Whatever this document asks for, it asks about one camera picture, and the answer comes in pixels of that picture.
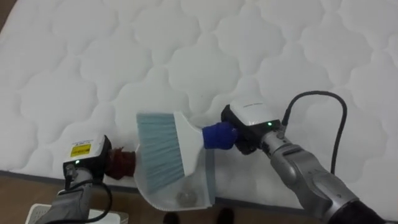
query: label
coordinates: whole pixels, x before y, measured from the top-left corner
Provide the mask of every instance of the label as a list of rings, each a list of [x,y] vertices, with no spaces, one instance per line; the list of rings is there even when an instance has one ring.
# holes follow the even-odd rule
[[[74,146],[72,148],[72,152],[70,153],[70,157],[81,156],[85,154],[89,154],[91,149],[91,144],[81,144],[78,146]]]

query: white mattress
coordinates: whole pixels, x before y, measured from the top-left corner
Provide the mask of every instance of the white mattress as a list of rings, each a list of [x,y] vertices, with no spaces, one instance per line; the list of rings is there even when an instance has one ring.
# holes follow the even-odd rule
[[[395,0],[19,0],[0,35],[0,169],[62,178],[72,139],[134,150],[140,110],[219,120],[262,94],[282,117],[306,90],[348,104],[336,174],[398,220]],[[295,105],[287,136],[330,167],[341,108]],[[132,179],[114,185],[134,186]],[[216,152],[218,196],[300,208],[262,152]]]

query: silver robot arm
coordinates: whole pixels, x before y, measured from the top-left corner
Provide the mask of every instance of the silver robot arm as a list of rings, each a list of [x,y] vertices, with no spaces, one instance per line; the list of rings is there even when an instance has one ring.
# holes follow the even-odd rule
[[[92,223],[104,218],[112,206],[112,193],[103,183],[111,149],[111,142],[103,135],[73,143],[63,163],[65,189],[57,194],[50,210],[35,224]],[[93,184],[104,188],[109,201],[101,215],[88,219]]]
[[[71,172],[73,172],[74,180],[70,187],[93,178],[91,172],[86,169],[73,169]],[[54,220],[87,220],[90,211],[91,188],[92,184],[84,184],[75,190],[60,191],[52,202],[50,210],[35,224],[46,224]]]
[[[365,206],[318,159],[285,136],[278,119],[262,99],[238,98],[227,105],[221,120],[231,123],[239,133],[235,142],[243,154],[263,150],[271,165],[311,216],[328,224],[382,224],[385,221]]]

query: mattress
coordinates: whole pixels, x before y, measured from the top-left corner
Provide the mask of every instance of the mattress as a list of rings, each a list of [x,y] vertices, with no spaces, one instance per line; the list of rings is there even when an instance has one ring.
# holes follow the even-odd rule
[[[395,0],[18,0],[0,34],[0,169],[62,179],[88,133],[133,151],[142,110],[205,126],[252,93],[281,118],[296,94],[329,90],[348,105],[336,175],[398,220],[396,21]],[[340,116],[334,99],[304,98],[287,137],[330,167]],[[260,151],[216,151],[216,184],[300,208]]]

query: black cable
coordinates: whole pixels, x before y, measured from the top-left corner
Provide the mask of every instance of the black cable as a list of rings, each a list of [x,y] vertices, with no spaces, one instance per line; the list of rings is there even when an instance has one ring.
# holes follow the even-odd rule
[[[341,135],[343,134],[343,130],[344,130],[344,125],[346,124],[346,120],[347,120],[347,104],[346,102],[337,94],[335,93],[331,93],[328,91],[307,91],[307,92],[303,92],[301,94],[298,94],[297,96],[295,96],[293,98],[293,100],[289,103],[284,118],[282,120],[282,125],[286,128],[287,124],[289,122],[289,117],[290,117],[290,113],[292,112],[292,107],[293,104],[300,99],[303,96],[310,96],[310,95],[322,95],[322,96],[330,96],[333,97],[334,99],[338,100],[341,104],[341,107],[343,108],[343,114],[341,116],[341,121],[340,121],[340,126],[338,127],[337,130],[337,135],[336,135],[336,140],[335,140],[335,145],[333,146],[333,154],[331,156],[331,166],[330,166],[330,172],[332,174],[335,174],[335,168],[336,168],[336,158],[337,158],[337,151],[338,151],[338,146],[340,144],[340,139],[341,139]]]
[[[93,179],[84,180],[82,182],[75,184],[73,187],[70,187],[69,190],[75,190],[76,188],[81,187],[82,185],[85,185],[85,184],[99,185],[102,188],[104,188],[104,190],[106,191],[106,194],[108,195],[108,198],[109,198],[108,206],[105,208],[104,212],[101,215],[98,215],[97,217],[89,218],[87,220],[73,220],[73,219],[54,220],[54,221],[47,222],[46,224],[93,223],[93,222],[100,221],[109,213],[109,211],[111,210],[112,201],[113,201],[112,192],[106,184],[102,183],[102,181],[93,180]]]

